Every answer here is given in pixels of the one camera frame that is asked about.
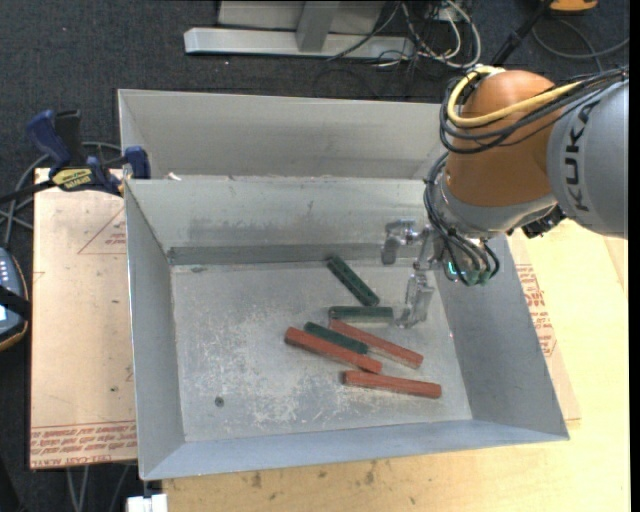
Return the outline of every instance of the floor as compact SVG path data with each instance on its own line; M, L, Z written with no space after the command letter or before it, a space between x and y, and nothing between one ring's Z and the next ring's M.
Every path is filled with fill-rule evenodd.
M415 9L424 4L409 3ZM594 58L568 58L566 54L588 52L588 45L597 52L616 47L629 34L630 3L607 0L585 15L554 19L545 16L536 33L556 53L543 48L530 34L510 53L505 65L559 81L597 71L599 65L609 69L628 64L628 45L601 55L598 62ZM23 172L40 156L27 139L25 126L44 109L80 109L84 140L118 144L116 91L120 88L439 102L447 80L458 73L433 61L417 67L407 63L374 67L348 58L327 61L186 55L184 32L191 27L213 25L216 4L2 0L0 196L12 191ZM531 16L536 6L536 0L475 0L471 13L482 40L480 62L492 62L509 34ZM579 32L570 30L567 24ZM448 37L446 26L437 30L444 31L438 37ZM396 16L385 32L405 33L403 17ZM30 222L32 211L25 208L20 218ZM9 238L5 227L0 225L0 242ZM30 276L32 232L14 225L8 241L25 274ZM0 471L0 493L15 494L23 510L74 510L67 472L28 468L30 356L28 336L0 352L0 466L6 468L13 489L4 490L8 487L3 487ZM63 364L63 357L52 364ZM135 467L119 464L91 467L86 473L84 510L122 510L127 496L145 492L136 474ZM71 476L79 493L84 469L73 470ZM0 511L4 512L2 507L0 499Z

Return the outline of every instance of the yellow clamp label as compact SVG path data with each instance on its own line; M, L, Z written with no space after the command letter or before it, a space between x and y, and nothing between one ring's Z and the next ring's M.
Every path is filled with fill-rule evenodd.
M59 187L71 190L79 187L80 185L91 183L91 174L92 171L89 168L62 169L53 178L51 178L51 181Z

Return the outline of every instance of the black device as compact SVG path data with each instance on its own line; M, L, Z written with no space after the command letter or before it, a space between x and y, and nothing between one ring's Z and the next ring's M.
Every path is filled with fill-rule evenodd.
M26 285L13 256L0 247L0 351L19 341L27 330Z

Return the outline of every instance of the yellow cable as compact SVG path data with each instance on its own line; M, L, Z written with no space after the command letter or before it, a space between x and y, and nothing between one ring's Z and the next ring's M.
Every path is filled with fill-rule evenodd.
M449 102L447 103L447 116L454 125L460 128L476 128L478 126L492 123L494 121L497 121L498 119L502 119L503 117L508 116L509 114L513 114L514 112L526 110L542 103L547 103L548 101L557 98L558 96L562 96L564 93L570 91L571 89L582 83L581 81L578 81L563 85L562 87L558 87L551 91L547 91L543 94L539 94L532 98L523 100L519 103L514 103L513 105L510 105L508 107L478 117L460 117L458 114L456 114L455 107L458 102L458 98L460 97L463 89L471 82L471 80L479 75L489 75L500 71L504 71L504 69L495 68L493 66L480 66L477 69L472 70L462 80L460 80L460 82L456 84L456 86L453 88L453 91L451 92Z

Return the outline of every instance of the gray bin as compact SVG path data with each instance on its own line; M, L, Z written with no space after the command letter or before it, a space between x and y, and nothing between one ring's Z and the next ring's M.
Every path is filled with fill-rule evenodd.
M489 284L436 272L426 322L373 330L425 356L418 369L380 358L383 373L437 382L439 399L345 387L345 366L284 343L358 304L332 254L402 307L416 249L383 267L380 248L386 223L426 222L417 178L440 151L437 105L119 100L122 145L142 145L153 173L125 194L143 479L568 438L504 238Z

